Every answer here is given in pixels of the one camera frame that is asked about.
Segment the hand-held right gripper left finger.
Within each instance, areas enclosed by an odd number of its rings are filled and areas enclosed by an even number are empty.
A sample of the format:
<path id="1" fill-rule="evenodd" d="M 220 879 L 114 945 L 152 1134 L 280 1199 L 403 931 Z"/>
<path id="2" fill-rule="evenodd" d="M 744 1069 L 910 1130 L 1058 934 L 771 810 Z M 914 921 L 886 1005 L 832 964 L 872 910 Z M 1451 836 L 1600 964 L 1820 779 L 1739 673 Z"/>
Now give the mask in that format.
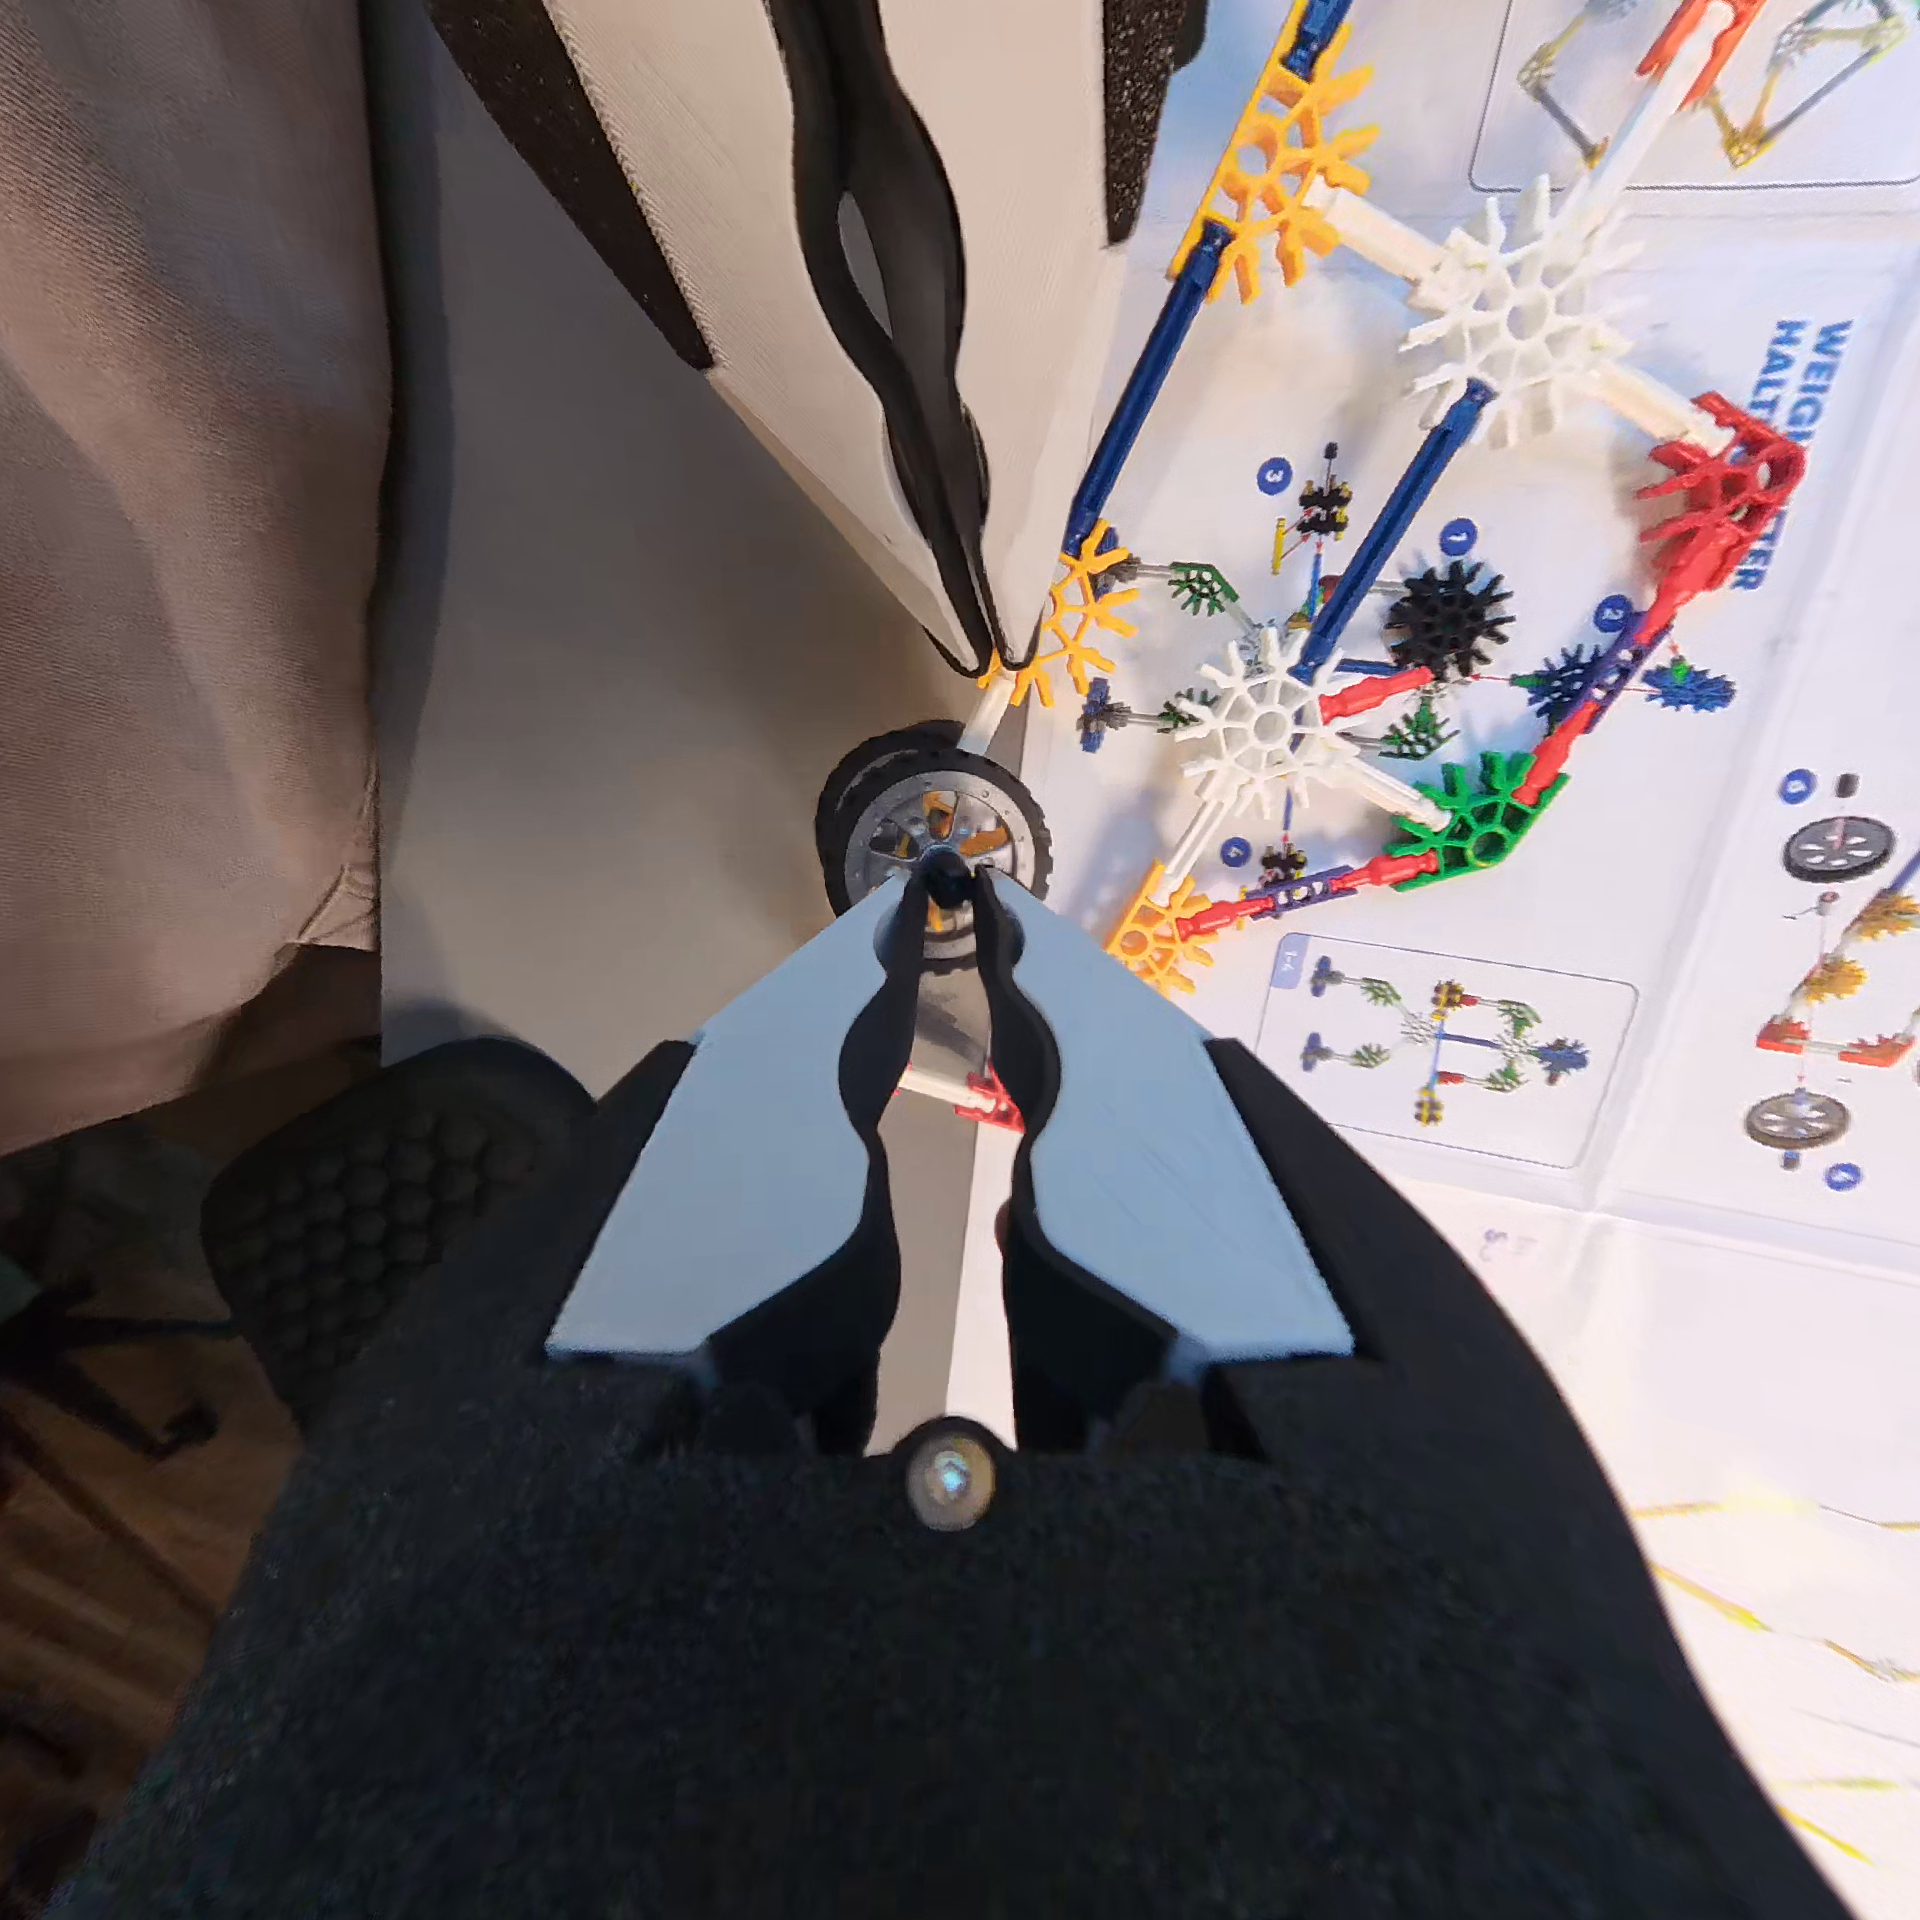
<path id="1" fill-rule="evenodd" d="M 550 1328 L 548 1360 L 759 1387 L 870 1440 L 899 1307 L 878 1121 L 909 1068 L 928 888 L 883 882 L 688 1043 Z"/>

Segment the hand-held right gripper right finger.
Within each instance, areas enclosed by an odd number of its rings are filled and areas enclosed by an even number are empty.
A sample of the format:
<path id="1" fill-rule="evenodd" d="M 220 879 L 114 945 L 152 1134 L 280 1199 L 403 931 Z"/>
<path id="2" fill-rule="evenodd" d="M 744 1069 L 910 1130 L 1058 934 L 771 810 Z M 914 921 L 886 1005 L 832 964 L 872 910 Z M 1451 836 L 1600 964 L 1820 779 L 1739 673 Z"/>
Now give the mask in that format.
<path id="1" fill-rule="evenodd" d="M 992 1068 L 1019 1114 L 1003 1240 L 1016 1440 L 1088 1440 L 1140 1389 L 1347 1360 L 1203 1026 L 1024 888 L 975 888 Z"/>

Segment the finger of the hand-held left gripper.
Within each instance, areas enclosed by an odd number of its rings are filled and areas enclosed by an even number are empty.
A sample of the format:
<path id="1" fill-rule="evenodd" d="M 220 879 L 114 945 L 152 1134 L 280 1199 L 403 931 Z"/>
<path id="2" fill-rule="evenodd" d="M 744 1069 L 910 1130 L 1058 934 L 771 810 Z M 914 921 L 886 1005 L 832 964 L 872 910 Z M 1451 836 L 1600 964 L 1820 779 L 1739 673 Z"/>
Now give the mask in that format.
<path id="1" fill-rule="evenodd" d="M 955 388 L 989 467 L 981 556 L 1021 661 L 1083 475 L 1111 340 L 1097 2 L 903 2 L 899 83 L 966 264 Z"/>
<path id="2" fill-rule="evenodd" d="M 550 2 L 587 101 L 709 351 L 709 383 L 899 608 L 973 668 L 889 467 L 875 389 L 804 266 L 793 96 L 764 2 Z"/>

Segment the black toy wheel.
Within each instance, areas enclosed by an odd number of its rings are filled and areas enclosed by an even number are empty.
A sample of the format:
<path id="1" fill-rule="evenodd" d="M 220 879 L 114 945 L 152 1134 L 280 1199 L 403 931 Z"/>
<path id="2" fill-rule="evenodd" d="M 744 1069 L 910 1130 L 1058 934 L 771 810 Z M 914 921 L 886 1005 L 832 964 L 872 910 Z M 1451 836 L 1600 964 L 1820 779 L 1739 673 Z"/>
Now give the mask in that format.
<path id="1" fill-rule="evenodd" d="M 959 722 L 881 732 L 843 755 L 818 795 L 814 846 L 832 913 L 929 850 L 994 866 L 1035 900 L 1053 879 L 1038 800 L 1003 762 L 964 750 Z"/>

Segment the colourful rod and connector model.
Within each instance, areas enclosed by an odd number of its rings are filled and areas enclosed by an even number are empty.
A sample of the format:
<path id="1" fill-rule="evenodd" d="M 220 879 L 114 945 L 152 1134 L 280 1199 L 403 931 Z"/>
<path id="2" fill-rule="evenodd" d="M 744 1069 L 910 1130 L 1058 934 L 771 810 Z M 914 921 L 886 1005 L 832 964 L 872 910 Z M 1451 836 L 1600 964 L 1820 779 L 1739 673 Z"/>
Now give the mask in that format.
<path id="1" fill-rule="evenodd" d="M 1640 686 L 1668 708 L 1717 708 L 1733 691 L 1675 645 L 1679 616 L 1739 576 L 1804 475 L 1804 449 L 1718 392 L 1679 395 L 1630 364 L 1630 343 L 1595 303 L 1595 278 L 1625 262 L 1619 200 L 1660 130 L 1710 103 L 1756 2 L 1683 2 L 1634 67 L 1637 94 L 1583 173 L 1558 191 L 1537 177 L 1505 211 L 1441 243 L 1368 200 L 1360 165 L 1375 127 L 1335 116 L 1371 73 L 1343 70 L 1347 2 L 1292 2 L 1237 115 L 1225 149 L 1168 266 L 1168 297 L 1120 388 L 1070 499 L 1056 573 L 1030 661 L 981 680 L 973 732 L 1003 708 L 1083 696 L 1081 747 L 1118 726 L 1152 726 L 1187 753 L 1191 817 L 1120 910 L 1109 955 L 1151 990 L 1191 992 L 1191 969 L 1229 928 L 1363 891 L 1416 891 L 1506 861 L 1569 779 L 1576 747 L 1619 696 Z M 1242 303 L 1269 262 L 1286 287 L 1336 250 L 1403 285 L 1416 324 L 1403 351 L 1432 351 L 1410 389 L 1424 441 L 1336 576 L 1322 549 L 1347 523 L 1347 489 L 1322 457 L 1275 537 L 1275 556 L 1311 556 L 1303 611 L 1253 620 L 1210 562 L 1148 562 L 1129 552 L 1109 499 L 1165 389 L 1200 307 L 1223 285 Z M 1640 530 L 1648 608 L 1628 611 L 1602 650 L 1543 677 L 1529 747 L 1442 762 L 1406 783 L 1389 755 L 1448 742 L 1442 703 L 1476 682 L 1352 657 L 1360 604 L 1380 588 L 1442 470 L 1474 443 L 1516 446 L 1555 431 L 1594 402 L 1648 441 L 1664 475 L 1634 501 L 1668 516 Z"/>

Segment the white instruction sheet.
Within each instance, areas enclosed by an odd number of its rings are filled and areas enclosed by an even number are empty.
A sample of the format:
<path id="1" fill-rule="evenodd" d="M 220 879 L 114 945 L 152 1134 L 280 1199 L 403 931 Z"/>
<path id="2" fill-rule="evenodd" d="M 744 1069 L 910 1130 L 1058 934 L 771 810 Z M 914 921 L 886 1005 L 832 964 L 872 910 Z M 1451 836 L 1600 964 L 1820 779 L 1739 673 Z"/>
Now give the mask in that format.
<path id="1" fill-rule="evenodd" d="M 1425 240 L 1563 191 L 1679 2 L 1352 2 L 1336 127 Z M 1183 240 L 1237 103 L 1203 52 L 1140 248 Z M 1520 846 L 1416 891 L 1229 928 L 1171 992 L 1251 1044 L 1467 1257 L 1602 1451 L 1788 1863 L 1916 1915 L 1916 4 L 1757 2 L 1707 105 L 1619 200 L 1595 303 L 1630 364 L 1718 392 L 1804 475 L 1675 645 L 1731 696 L 1628 689 Z M 1336 576 L 1424 441 L 1403 285 L 1354 254 L 1200 307 L 1109 499 L 1148 562 L 1290 620 L 1275 537 L 1322 457 Z M 1406 783 L 1529 747 L 1519 677 L 1648 608 L 1664 470 L 1604 406 L 1467 446 L 1343 640 L 1381 657 L 1406 573 L 1484 562 L 1513 612 Z M 1067 758 L 1070 902 L 1111 935 L 1191 817 L 1187 753 Z"/>

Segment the black snowflake connector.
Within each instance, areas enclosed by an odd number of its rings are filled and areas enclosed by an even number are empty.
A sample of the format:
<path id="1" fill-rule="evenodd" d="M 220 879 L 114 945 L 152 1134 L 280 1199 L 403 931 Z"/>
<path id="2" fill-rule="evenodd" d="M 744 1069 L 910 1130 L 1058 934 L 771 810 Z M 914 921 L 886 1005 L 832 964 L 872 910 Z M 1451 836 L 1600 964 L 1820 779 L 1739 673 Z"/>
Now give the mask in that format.
<path id="1" fill-rule="evenodd" d="M 1413 572 L 1385 616 L 1385 645 L 1396 668 L 1425 668 L 1435 682 L 1467 682 L 1494 666 L 1513 612 L 1509 588 L 1484 562 L 1451 559 Z"/>

